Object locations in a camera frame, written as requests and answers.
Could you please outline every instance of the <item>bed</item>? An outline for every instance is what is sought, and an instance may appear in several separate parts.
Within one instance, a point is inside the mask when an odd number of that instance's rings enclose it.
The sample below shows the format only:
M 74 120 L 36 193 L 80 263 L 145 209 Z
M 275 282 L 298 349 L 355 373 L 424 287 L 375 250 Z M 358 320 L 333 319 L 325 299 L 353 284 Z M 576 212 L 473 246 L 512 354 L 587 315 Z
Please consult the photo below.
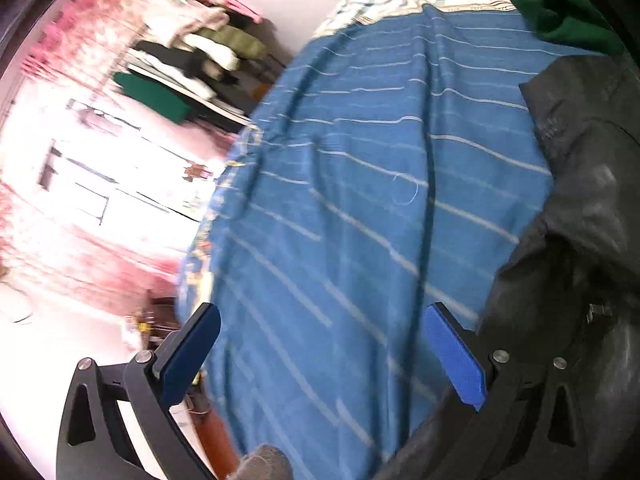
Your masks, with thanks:
M 584 53 L 505 0 L 399 1 L 377 20 L 374 0 L 338 5 L 254 111 L 182 265 L 180 319 L 222 314 L 205 368 L 230 436 L 297 479 L 367 478 L 434 408 L 420 314 L 478 322 L 551 185 L 518 84 Z

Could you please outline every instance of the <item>metal screw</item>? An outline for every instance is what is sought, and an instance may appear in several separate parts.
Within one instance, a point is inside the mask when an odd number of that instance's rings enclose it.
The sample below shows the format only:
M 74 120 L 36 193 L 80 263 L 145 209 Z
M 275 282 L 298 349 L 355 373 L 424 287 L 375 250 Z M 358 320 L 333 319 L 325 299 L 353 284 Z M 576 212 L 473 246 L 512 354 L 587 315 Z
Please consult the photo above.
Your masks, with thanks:
M 494 361 L 505 364 L 509 360 L 509 354 L 506 350 L 496 350 L 494 352 Z
M 137 363 L 148 363 L 151 361 L 153 357 L 153 352 L 151 350 L 141 350 L 136 354 L 136 362 Z
M 558 370 L 564 370 L 566 368 L 566 361 L 564 359 L 562 359 L 561 357 L 556 357 L 554 359 L 554 366 Z
M 80 361 L 78 362 L 78 369 L 79 370 L 86 370 L 88 367 L 91 366 L 91 358 L 90 357 L 85 357 L 84 359 L 80 359 Z

